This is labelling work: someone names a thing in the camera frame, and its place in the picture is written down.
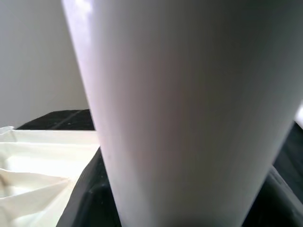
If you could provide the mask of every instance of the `white cylinder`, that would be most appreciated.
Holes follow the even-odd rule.
[[[303,97],[302,7],[63,0],[123,227],[239,227]]]

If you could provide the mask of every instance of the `white fabric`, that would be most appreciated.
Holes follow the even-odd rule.
[[[56,226],[99,147],[96,133],[0,131],[0,226]]]

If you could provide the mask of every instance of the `white wall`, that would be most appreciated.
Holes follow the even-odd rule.
[[[0,1],[0,126],[87,108],[59,0]]]

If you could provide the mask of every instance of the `black fabric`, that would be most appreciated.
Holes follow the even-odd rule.
[[[89,110],[72,110],[49,113],[18,129],[94,130],[94,126]],[[302,164],[303,130],[294,123],[274,164],[279,173],[274,168],[270,170],[243,227],[303,226]],[[57,224],[57,227],[99,226],[121,226],[100,150],[83,170]]]
[[[80,175],[57,224],[57,227],[98,226],[121,226],[100,149]]]
[[[298,124],[294,123],[274,166],[303,203],[303,130]]]

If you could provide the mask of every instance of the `white tumbler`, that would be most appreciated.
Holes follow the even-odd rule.
[[[303,98],[292,0],[63,0],[123,227],[239,227]]]

